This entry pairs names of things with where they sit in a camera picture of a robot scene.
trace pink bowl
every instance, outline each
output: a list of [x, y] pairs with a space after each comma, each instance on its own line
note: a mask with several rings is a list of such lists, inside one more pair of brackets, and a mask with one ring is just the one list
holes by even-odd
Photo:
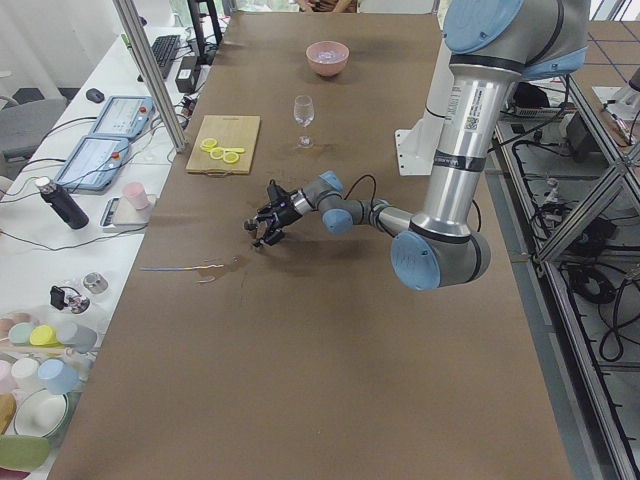
[[323, 77], [337, 75], [347, 65], [349, 49], [338, 42], [317, 42], [307, 47], [307, 61], [311, 69]]

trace black box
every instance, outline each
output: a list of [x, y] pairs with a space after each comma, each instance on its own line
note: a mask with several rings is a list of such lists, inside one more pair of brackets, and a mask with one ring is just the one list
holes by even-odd
[[180, 93], [193, 93], [200, 76], [200, 65], [195, 56], [184, 57], [176, 75], [176, 86]]

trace wine glass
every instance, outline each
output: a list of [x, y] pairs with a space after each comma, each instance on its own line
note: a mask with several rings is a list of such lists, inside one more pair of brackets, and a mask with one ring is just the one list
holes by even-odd
[[304, 133], [298, 137], [298, 146], [302, 148], [309, 148], [313, 146], [313, 140], [307, 135], [307, 127], [313, 118], [315, 112], [313, 110], [313, 100], [309, 95], [298, 95], [293, 105], [293, 118], [296, 119], [298, 125], [302, 125]]

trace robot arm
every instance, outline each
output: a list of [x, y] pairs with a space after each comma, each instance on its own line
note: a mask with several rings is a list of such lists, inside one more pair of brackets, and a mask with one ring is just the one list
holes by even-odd
[[411, 214], [382, 200], [344, 200], [339, 180], [327, 172], [297, 192], [280, 189], [278, 201], [270, 193], [254, 219], [267, 225], [256, 243], [277, 242], [284, 226], [319, 210], [333, 233], [369, 224], [394, 235], [393, 267], [410, 288], [478, 278], [490, 249], [466, 219], [500, 109], [516, 82], [580, 68], [588, 15], [588, 0], [454, 0], [444, 23], [454, 81], [422, 209]]

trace person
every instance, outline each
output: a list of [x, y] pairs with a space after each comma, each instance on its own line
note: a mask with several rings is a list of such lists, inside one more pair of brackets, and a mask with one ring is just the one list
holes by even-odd
[[356, 13], [357, 0], [296, 0], [303, 12]]

